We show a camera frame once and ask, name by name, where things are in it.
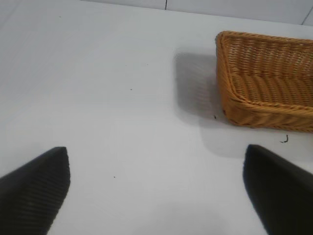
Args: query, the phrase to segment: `white surface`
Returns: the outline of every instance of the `white surface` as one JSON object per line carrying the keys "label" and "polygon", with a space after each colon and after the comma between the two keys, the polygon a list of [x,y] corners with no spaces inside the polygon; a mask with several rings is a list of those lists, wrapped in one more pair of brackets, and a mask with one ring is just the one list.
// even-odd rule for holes
{"label": "white surface", "polygon": [[225,121],[222,30],[313,39],[309,26],[77,0],[19,5],[0,30],[0,173],[67,147],[71,186],[49,235],[266,235],[242,180],[245,149],[263,145],[313,172],[313,139]]}
{"label": "white surface", "polygon": [[168,0],[167,9],[302,24],[312,0]]}
{"label": "white surface", "polygon": [[0,28],[10,18],[22,0],[1,0],[0,1]]}
{"label": "white surface", "polygon": [[311,10],[303,24],[313,26],[313,10]]}
{"label": "white surface", "polygon": [[164,9],[166,0],[85,0],[94,2],[112,3],[126,6],[139,6],[155,9]]}

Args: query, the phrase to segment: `wicker basket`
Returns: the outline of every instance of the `wicker basket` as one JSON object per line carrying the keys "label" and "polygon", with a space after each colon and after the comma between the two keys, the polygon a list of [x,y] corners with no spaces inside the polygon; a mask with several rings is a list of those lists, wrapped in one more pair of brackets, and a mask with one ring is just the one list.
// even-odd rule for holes
{"label": "wicker basket", "polygon": [[236,125],[313,132],[313,41],[221,32],[217,78]]}

